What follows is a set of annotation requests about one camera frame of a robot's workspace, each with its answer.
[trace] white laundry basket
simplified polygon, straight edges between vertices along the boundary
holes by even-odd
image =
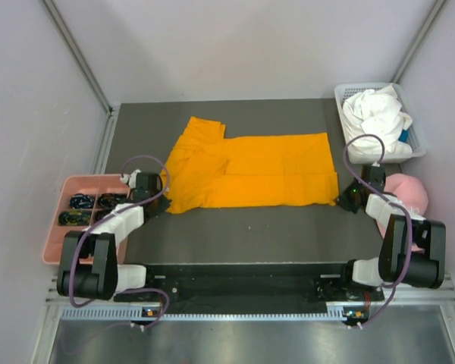
[[[344,116],[344,112],[342,110],[342,105],[346,99],[350,98],[352,95],[356,95],[357,93],[361,93],[366,89],[382,89],[386,86],[391,85],[391,83],[387,82],[377,82],[377,83],[347,83],[344,85],[339,85],[335,87],[335,102],[337,103],[337,110],[339,111],[339,118],[340,123],[342,125],[342,131],[344,132],[344,139],[346,143],[350,141],[349,136],[347,134],[347,120]],[[406,100],[406,96],[404,95],[403,88],[393,83],[393,88],[397,93],[397,98],[401,105],[403,106],[401,111],[408,113],[413,118],[413,124],[408,129],[408,140],[406,141],[413,152],[409,154],[386,154],[384,156],[384,162],[386,163],[401,163],[406,161],[407,159],[413,157],[421,157],[426,154],[427,143],[423,136],[422,130],[419,126],[419,122],[415,115],[408,110],[408,101]],[[365,164],[365,163],[373,163],[379,160],[380,155],[376,154],[365,154],[360,152],[358,149],[355,149],[353,146],[349,146],[348,149],[349,153],[349,160],[355,164]]]

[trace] metal floor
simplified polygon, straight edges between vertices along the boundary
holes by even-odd
[[[162,322],[142,333],[111,322],[61,321],[51,364],[455,363],[438,306],[391,307],[368,330],[329,322]]]
[[[123,104],[106,173],[118,173],[135,155],[167,160],[192,115],[225,123],[228,138],[327,132],[340,189],[351,181],[333,99]],[[134,168],[159,171],[153,162]],[[388,174],[396,171],[387,167]],[[377,256],[381,242],[370,217],[330,206],[194,209],[131,234],[125,262],[343,262]]]

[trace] orange shirt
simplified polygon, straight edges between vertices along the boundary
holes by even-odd
[[[337,173],[326,133],[225,139],[218,121],[192,117],[168,157],[169,212],[196,207],[334,205]],[[162,171],[165,183],[165,172]]]

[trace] pink container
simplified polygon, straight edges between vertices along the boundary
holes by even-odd
[[[76,193],[83,193],[95,197],[95,201],[98,201],[98,197],[103,193],[129,193],[130,188],[120,182],[119,174],[101,174],[101,175],[84,175],[84,176],[71,176],[65,182],[62,187],[61,196],[59,197],[58,207],[55,210],[54,221],[52,222],[51,230],[49,231],[49,237],[45,242],[44,250],[42,251],[42,261],[45,264],[58,265],[61,261],[62,244],[64,236],[69,231],[81,231],[87,226],[62,226],[58,223],[58,216],[63,211],[70,211],[72,208],[69,206],[69,200]],[[94,214],[97,211],[102,210],[96,205],[93,209],[86,209],[91,211],[91,221],[89,225],[93,224]],[[123,240],[117,248],[118,263],[124,261],[124,254],[126,251],[127,239]],[[88,258],[81,260],[81,262],[91,263],[93,259]]]

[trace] gray wall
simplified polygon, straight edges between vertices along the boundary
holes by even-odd
[[[0,363],[30,355],[58,193],[91,169],[104,120],[40,2],[0,2]]]
[[[447,269],[455,281],[455,0],[449,2],[402,85],[428,139],[428,155],[403,166],[430,196],[428,216],[447,225]]]
[[[56,0],[113,103],[333,97],[389,81],[428,0]]]

